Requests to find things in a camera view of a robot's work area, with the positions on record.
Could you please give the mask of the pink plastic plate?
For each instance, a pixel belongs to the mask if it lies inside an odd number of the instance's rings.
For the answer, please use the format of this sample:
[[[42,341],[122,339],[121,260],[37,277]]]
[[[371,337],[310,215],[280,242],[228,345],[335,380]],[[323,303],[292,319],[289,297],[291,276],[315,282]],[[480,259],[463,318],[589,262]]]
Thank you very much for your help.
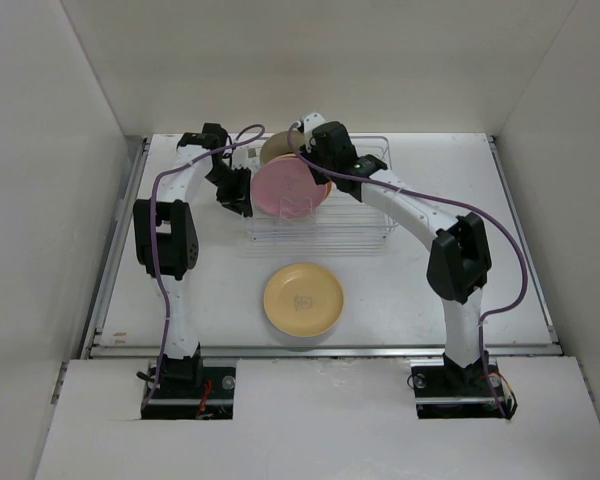
[[[316,184],[308,166],[295,157],[262,166],[251,182],[253,203],[280,218],[310,216],[322,204],[326,184]]]

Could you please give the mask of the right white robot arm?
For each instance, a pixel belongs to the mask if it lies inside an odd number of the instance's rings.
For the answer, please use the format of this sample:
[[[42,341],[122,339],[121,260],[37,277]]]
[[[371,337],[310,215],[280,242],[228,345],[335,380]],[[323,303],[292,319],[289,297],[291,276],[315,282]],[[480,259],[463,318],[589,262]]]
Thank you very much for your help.
[[[406,185],[387,163],[360,155],[346,127],[320,114],[304,116],[301,154],[311,162],[318,184],[336,188],[370,206],[411,233],[429,252],[426,279],[441,299],[446,328],[445,386],[467,393],[480,379],[482,363],[478,324],[482,289],[492,266],[483,220],[474,213],[454,216],[433,203],[406,193]]]

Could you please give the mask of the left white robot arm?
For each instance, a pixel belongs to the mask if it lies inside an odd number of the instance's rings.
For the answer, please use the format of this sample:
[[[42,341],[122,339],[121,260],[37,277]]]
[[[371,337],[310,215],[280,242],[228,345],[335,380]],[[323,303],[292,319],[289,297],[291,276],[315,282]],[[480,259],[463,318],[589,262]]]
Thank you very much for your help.
[[[200,133],[187,132],[176,145],[176,161],[157,175],[150,197],[133,206],[136,257],[154,280],[165,306],[156,372],[146,381],[156,389],[169,381],[181,396],[197,394],[204,373],[195,366],[199,336],[186,298],[190,272],[200,251],[191,202],[207,181],[216,189],[216,201],[225,209],[249,218],[251,171],[232,166],[233,149],[248,142],[231,141],[219,124],[206,123]]]

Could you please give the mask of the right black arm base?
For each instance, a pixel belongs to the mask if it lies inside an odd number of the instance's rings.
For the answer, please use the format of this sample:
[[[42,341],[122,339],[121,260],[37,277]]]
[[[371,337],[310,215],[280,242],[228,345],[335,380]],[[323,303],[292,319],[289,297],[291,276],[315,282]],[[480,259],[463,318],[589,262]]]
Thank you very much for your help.
[[[412,367],[407,385],[414,391],[417,417],[511,420],[518,401],[498,367],[491,364],[489,376],[480,366],[467,373],[468,379],[443,365]]]

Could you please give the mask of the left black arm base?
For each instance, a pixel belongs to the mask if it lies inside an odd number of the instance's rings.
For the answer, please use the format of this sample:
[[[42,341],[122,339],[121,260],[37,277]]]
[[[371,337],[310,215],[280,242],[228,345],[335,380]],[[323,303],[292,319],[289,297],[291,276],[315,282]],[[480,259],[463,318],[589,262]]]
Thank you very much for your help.
[[[236,366],[202,366],[193,381],[163,380],[143,392],[142,420],[231,420]]]

